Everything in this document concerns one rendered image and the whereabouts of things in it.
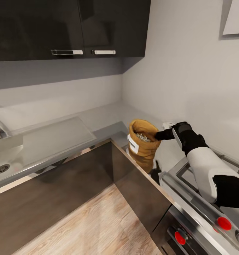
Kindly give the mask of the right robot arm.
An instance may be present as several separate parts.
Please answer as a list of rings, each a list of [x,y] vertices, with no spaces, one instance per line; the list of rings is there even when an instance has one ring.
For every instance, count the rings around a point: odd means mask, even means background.
[[[207,202],[216,204],[239,229],[239,174],[226,165],[186,121],[162,124],[159,140],[176,139],[191,166],[198,190]]]

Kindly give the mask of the popcorn bag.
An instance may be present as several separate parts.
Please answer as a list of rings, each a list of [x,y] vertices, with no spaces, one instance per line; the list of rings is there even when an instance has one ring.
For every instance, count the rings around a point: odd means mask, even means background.
[[[151,160],[161,141],[154,138],[159,130],[143,119],[135,119],[129,124],[128,142],[130,150],[137,156]],[[147,141],[140,138],[146,137]]]

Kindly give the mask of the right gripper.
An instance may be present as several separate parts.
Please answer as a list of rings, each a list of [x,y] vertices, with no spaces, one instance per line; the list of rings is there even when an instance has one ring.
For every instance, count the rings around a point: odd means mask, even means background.
[[[168,136],[168,130],[166,129],[165,131],[159,131],[156,133],[154,138],[156,138],[158,141],[159,140],[170,140],[170,137]]]

